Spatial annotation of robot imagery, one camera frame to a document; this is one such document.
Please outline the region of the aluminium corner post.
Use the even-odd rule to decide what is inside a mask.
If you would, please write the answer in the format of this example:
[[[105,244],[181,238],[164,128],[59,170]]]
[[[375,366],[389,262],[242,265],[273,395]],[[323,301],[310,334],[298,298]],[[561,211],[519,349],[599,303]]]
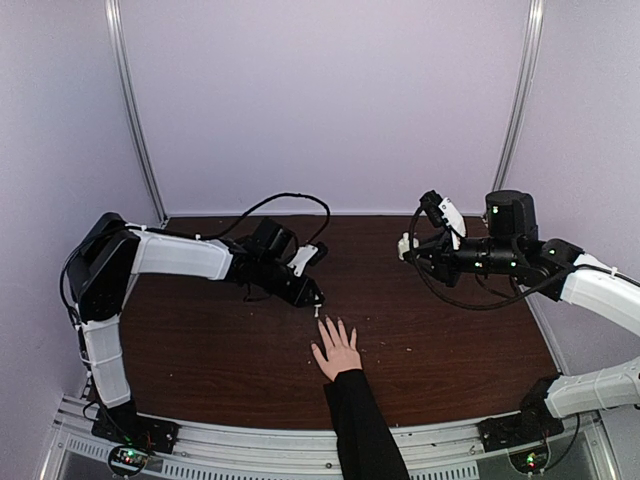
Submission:
[[[168,215],[161,197],[159,184],[151,163],[143,125],[137,105],[133,78],[127,54],[126,39],[122,23],[121,2],[106,0],[104,2],[107,29],[119,75],[120,88],[124,101],[125,116],[131,135],[135,157],[140,167],[143,183],[151,200],[155,215],[161,225],[168,220]]]
[[[507,123],[506,134],[492,184],[493,191],[501,190],[505,187],[509,170],[517,149],[524,121],[527,100],[533,85],[539,57],[543,34],[545,4],[546,2],[544,0],[531,0],[529,2],[519,72],[511,113]]]

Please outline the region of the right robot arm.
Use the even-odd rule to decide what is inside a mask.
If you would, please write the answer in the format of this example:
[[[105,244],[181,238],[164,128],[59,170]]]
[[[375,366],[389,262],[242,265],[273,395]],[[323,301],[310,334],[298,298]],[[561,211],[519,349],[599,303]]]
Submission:
[[[505,308],[540,293],[594,312],[632,334],[639,332],[639,283],[582,248],[561,239],[539,238],[533,197],[498,190],[485,197],[484,237],[470,237],[463,216],[447,197],[425,193],[397,243],[400,260],[411,264],[427,288],[435,281],[453,288],[464,274],[504,275],[522,292],[483,310]],[[519,440],[535,440],[551,418],[608,410],[639,402],[639,361],[598,371],[541,379],[513,419]]]

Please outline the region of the right aluminium corner post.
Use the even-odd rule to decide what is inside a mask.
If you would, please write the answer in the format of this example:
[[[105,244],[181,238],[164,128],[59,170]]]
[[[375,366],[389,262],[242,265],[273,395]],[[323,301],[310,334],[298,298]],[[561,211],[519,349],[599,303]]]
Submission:
[[[519,72],[511,113],[507,123],[506,134],[492,184],[493,191],[501,190],[505,187],[509,170],[517,149],[524,121],[527,100],[533,85],[539,57],[543,34],[545,4],[546,2],[544,0],[531,0],[529,2]]]

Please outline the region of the left aluminium corner post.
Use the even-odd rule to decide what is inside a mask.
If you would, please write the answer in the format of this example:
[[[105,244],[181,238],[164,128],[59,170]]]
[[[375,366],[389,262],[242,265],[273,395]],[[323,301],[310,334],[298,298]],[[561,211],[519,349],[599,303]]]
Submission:
[[[159,184],[151,163],[143,125],[137,105],[133,78],[127,54],[126,39],[122,23],[121,2],[106,0],[104,2],[107,29],[119,75],[120,88],[124,101],[125,116],[131,135],[135,157],[140,167],[143,183],[151,200],[155,215],[161,225],[168,220],[168,215],[161,197]]]

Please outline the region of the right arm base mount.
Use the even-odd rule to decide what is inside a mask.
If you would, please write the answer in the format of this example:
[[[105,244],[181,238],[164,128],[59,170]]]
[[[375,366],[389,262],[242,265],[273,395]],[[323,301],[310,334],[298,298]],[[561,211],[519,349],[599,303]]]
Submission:
[[[511,467],[528,476],[551,465],[549,439],[564,432],[561,420],[533,410],[490,417],[477,428],[486,453],[505,450]]]

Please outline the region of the black sleeved forearm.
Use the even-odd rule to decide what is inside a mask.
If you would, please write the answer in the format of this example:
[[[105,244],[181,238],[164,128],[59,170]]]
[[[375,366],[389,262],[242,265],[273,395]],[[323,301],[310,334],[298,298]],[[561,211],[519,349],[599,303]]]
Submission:
[[[337,436],[342,477],[407,479],[407,467],[365,373],[359,369],[341,372],[324,386],[324,393]]]

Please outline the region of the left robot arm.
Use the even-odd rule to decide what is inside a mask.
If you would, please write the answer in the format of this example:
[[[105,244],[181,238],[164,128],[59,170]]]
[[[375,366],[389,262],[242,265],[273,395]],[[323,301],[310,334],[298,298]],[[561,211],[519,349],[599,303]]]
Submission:
[[[108,412],[106,429],[123,444],[137,442],[144,424],[123,405],[132,400],[120,342],[119,322],[129,284],[143,274],[198,277],[261,288],[296,308],[318,308],[325,301],[307,267],[326,253],[309,241],[284,257],[295,233],[270,218],[237,240],[180,234],[130,224],[104,214],[72,251],[61,272],[60,294],[80,334],[83,360],[99,402]]]

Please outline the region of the white nail polish bottle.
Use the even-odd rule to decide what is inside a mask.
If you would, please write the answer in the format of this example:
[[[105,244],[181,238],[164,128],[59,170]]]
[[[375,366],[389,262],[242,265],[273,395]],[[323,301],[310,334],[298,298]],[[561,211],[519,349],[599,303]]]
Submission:
[[[410,252],[411,248],[416,249],[419,246],[419,240],[412,236],[409,232],[404,232],[397,242],[398,257],[401,261],[405,261],[405,255]]]

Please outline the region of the person's hand on table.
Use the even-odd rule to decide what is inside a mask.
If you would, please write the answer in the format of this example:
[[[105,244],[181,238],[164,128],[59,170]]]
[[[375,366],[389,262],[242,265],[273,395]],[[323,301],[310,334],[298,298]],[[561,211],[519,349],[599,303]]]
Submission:
[[[311,351],[321,372],[330,382],[335,381],[341,373],[363,369],[356,328],[348,331],[342,319],[334,321],[329,316],[318,321],[317,326],[322,346],[312,342]]]

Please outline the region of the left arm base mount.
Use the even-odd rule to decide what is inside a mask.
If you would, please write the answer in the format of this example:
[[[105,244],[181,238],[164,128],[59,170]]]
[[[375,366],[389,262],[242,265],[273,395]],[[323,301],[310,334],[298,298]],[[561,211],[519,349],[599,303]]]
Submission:
[[[120,477],[140,474],[158,454],[171,454],[179,426],[175,422],[134,415],[116,418],[100,409],[91,433],[114,443],[107,454],[107,466]]]

